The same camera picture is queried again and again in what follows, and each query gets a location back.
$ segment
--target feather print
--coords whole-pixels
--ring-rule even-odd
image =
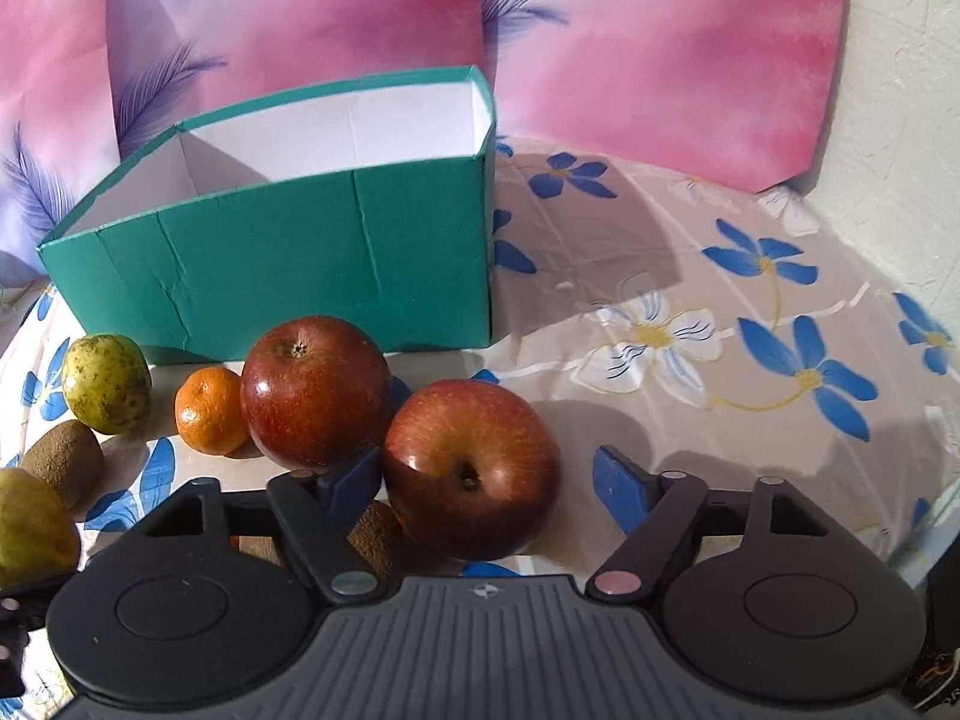
[[[502,44],[524,33],[537,22],[568,25],[562,11],[536,0],[484,0],[480,8],[484,46]]]
[[[0,164],[24,223],[39,238],[45,237],[73,208],[73,194],[56,170],[30,153],[20,124],[13,129],[13,156],[0,156]]]
[[[176,104],[200,73],[226,66],[227,60],[220,56],[195,59],[193,44],[181,43],[133,76],[113,105],[120,159],[126,159],[170,124]]]

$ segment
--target apple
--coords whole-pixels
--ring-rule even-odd
[[[324,473],[379,446],[392,413],[390,370],[366,333],[336,317],[269,330],[240,376],[251,437],[285,469]]]
[[[560,450],[520,396],[450,379],[415,392],[397,412],[383,473],[412,538],[459,560],[496,560],[546,521],[560,488]]]

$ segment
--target wall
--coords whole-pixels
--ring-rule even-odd
[[[960,334],[960,0],[851,0],[808,197]]]

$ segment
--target tangerine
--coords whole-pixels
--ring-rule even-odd
[[[176,432],[205,455],[229,455],[250,433],[240,412],[240,377],[225,367],[191,373],[176,391]]]

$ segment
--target teal box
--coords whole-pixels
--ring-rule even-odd
[[[240,360],[308,314],[384,351],[487,346],[495,138],[476,68],[268,95],[158,135],[40,258],[86,332],[158,364]]]

